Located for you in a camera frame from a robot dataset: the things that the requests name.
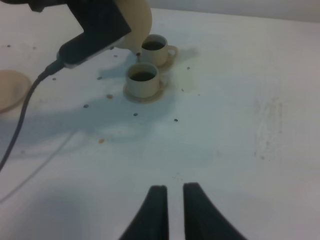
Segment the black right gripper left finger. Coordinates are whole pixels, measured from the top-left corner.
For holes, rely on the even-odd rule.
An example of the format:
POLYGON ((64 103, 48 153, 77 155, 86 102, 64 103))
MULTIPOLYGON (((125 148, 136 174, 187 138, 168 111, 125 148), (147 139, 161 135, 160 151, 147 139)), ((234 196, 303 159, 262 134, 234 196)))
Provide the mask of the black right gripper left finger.
POLYGON ((121 240, 168 240, 168 189, 150 187, 139 211, 120 237, 121 240))

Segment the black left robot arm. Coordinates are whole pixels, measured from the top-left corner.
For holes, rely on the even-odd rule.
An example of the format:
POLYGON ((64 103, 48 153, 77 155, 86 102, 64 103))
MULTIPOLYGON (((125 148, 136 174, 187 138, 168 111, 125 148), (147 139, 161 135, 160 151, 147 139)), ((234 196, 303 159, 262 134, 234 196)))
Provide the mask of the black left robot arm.
POLYGON ((8 5, 28 5, 33 12, 42 12, 44 8, 66 5, 67 0, 0 0, 8 5))

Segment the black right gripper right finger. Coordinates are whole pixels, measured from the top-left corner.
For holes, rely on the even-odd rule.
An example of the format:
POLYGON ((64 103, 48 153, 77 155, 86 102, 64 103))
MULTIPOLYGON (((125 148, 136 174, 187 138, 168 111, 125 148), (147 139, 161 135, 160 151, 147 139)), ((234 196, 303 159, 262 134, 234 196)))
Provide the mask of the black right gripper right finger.
POLYGON ((186 240, 244 240, 245 237, 219 212, 197 182, 183 185, 186 240))

